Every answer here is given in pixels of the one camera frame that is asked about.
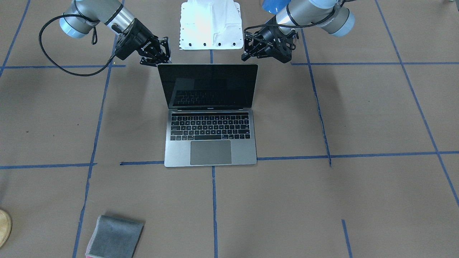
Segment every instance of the black laptop screen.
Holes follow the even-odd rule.
[[[238,109],[252,107],[257,64],[160,64],[169,108]]]

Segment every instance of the white object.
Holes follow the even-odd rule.
[[[241,6],[233,0],[182,3],[180,49],[240,49],[243,39]]]

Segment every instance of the gray cloth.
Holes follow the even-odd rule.
[[[99,216],[86,249],[90,258],[132,258],[143,224],[126,219]]]

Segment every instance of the blue tape line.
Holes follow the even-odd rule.
[[[291,63],[292,65],[308,65],[308,63]],[[339,63],[310,63],[311,65],[399,65],[397,62],[339,62]]]
[[[214,252],[214,258],[218,258],[217,191],[215,189],[215,166],[212,166],[212,199],[213,199],[213,252]]]
[[[320,159],[328,158],[327,155],[316,155],[316,156],[290,156],[290,157],[258,157],[257,160],[292,160],[292,159]]]
[[[413,94],[414,100],[416,101],[416,105],[418,106],[419,112],[421,113],[422,120],[424,121],[425,128],[427,129],[427,132],[429,133],[430,139],[432,141],[432,145],[434,146],[435,152],[437,153],[438,160],[440,161],[440,164],[442,166],[443,172],[445,173],[446,179],[448,181],[449,187],[451,188],[451,192],[453,193],[453,196],[456,200],[456,204],[459,207],[459,198],[456,194],[456,190],[454,189],[454,186],[451,182],[451,179],[449,177],[448,171],[446,170],[445,164],[443,163],[442,156],[440,155],[440,152],[438,151],[437,144],[435,143],[435,140],[433,139],[432,132],[429,128],[429,125],[427,123],[427,120],[424,116],[424,112],[422,112],[421,105],[419,104],[418,98],[416,97],[416,94],[414,92],[413,85],[411,84],[411,80],[409,79],[408,73],[406,71],[405,65],[402,62],[402,58],[400,56],[400,53],[398,52],[397,46],[395,45],[394,38],[392,37],[391,31],[389,30],[389,26],[387,25],[386,19],[384,18],[384,15],[382,13],[381,7],[379,6],[378,0],[375,0],[376,6],[378,7],[379,13],[381,15],[381,18],[384,22],[384,26],[386,27],[387,33],[389,34],[389,37],[391,38],[392,44],[394,46],[395,52],[397,54],[398,60],[400,61],[400,65],[402,66],[403,73],[405,74],[406,80],[408,81],[408,85],[411,89],[411,93]]]
[[[115,52],[116,42],[117,42],[117,37],[115,37],[115,40],[113,41],[112,54]],[[78,244],[79,244],[79,241],[80,241],[80,234],[81,234],[81,227],[83,225],[84,211],[86,209],[86,202],[88,200],[88,192],[89,192],[89,186],[90,186],[89,180],[91,179],[91,175],[92,175],[92,168],[93,168],[92,164],[94,163],[95,151],[97,149],[97,142],[99,140],[99,132],[101,130],[102,115],[103,115],[103,112],[104,112],[105,97],[107,96],[108,83],[110,82],[110,75],[112,73],[112,65],[113,65],[113,62],[110,62],[110,64],[108,65],[108,73],[107,73],[107,79],[105,80],[104,95],[102,97],[101,110],[99,111],[99,119],[98,119],[98,122],[97,122],[97,129],[95,131],[94,148],[93,148],[92,154],[91,154],[91,162],[90,162],[91,165],[89,166],[88,178],[86,179],[86,190],[84,192],[83,208],[81,209],[81,212],[80,212],[80,220],[78,222],[78,229],[77,229],[77,235],[75,237],[75,245],[73,247],[73,256],[72,256],[72,258],[76,258],[76,256],[77,256]]]
[[[76,164],[44,164],[44,165],[19,165],[19,166],[0,166],[0,169],[20,169],[20,168],[69,168],[69,167],[88,167],[89,163]]]
[[[440,151],[440,154],[459,154],[459,151]]]
[[[442,155],[459,154],[459,151],[439,151]],[[396,156],[419,156],[419,155],[436,155],[435,151],[424,152],[394,152],[394,153],[367,153],[367,154],[343,154],[343,155],[330,155],[331,158],[351,158],[351,157],[396,157]],[[311,155],[311,156],[283,156],[283,157],[257,157],[258,161],[265,160],[293,160],[293,159],[323,159],[328,158],[327,155]],[[131,165],[156,165],[164,164],[164,161],[134,161],[134,162],[120,162],[120,166]]]
[[[369,153],[369,154],[345,154],[345,155],[331,155],[332,158],[345,158],[345,157],[396,157],[396,156],[418,156],[418,155],[436,155],[435,151],[426,152],[398,152],[398,153]]]
[[[290,63],[296,66],[306,66],[308,63]],[[402,62],[404,65],[458,65],[459,62]],[[311,63],[311,65],[400,65],[400,62],[336,62],[336,63]]]
[[[120,166],[130,165],[153,165],[153,164],[164,164],[164,160],[161,161],[134,161],[134,162],[120,162]]]
[[[457,65],[459,62],[403,62],[406,65]]]
[[[11,42],[10,48],[8,49],[8,53],[6,54],[5,60],[3,61],[3,65],[1,66],[0,77],[3,74],[3,71],[6,66],[6,62],[8,62],[8,58],[10,58],[11,50],[13,49],[14,42],[16,42],[17,35],[19,34],[19,30],[21,29],[22,23],[24,22],[24,19],[26,17],[29,5],[30,5],[30,0],[27,1],[26,8],[24,9],[24,13],[22,14],[21,21],[19,22],[16,33],[14,34],[14,37],[13,37],[13,41]]]
[[[303,38],[304,51],[306,53],[306,59],[308,61],[309,75],[311,76],[311,82],[312,82],[312,85],[313,85],[314,96],[315,96],[315,99],[316,99],[316,102],[317,102],[317,111],[319,113],[320,125],[322,126],[322,134],[324,136],[325,148],[327,149],[328,164],[331,166],[330,148],[328,147],[327,134],[325,133],[324,120],[322,119],[322,113],[320,111],[319,97],[317,96],[317,90],[316,90],[316,87],[315,87],[313,69],[311,67],[311,60],[309,59],[308,46],[306,44],[306,38],[304,37],[303,29],[301,29],[301,36]]]
[[[99,68],[103,65],[63,65],[62,68]],[[112,67],[126,67],[126,65],[112,65]],[[26,69],[26,68],[36,68],[36,69],[48,69],[48,68],[57,68],[57,66],[46,65],[46,66],[6,66],[5,69]]]
[[[349,258],[352,258],[351,243],[349,242],[349,236],[347,234],[346,222],[342,219],[341,223],[343,224],[344,237],[346,238],[347,252],[349,253]]]

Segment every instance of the laptop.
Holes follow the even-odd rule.
[[[169,108],[166,167],[257,162],[257,64],[159,64]]]

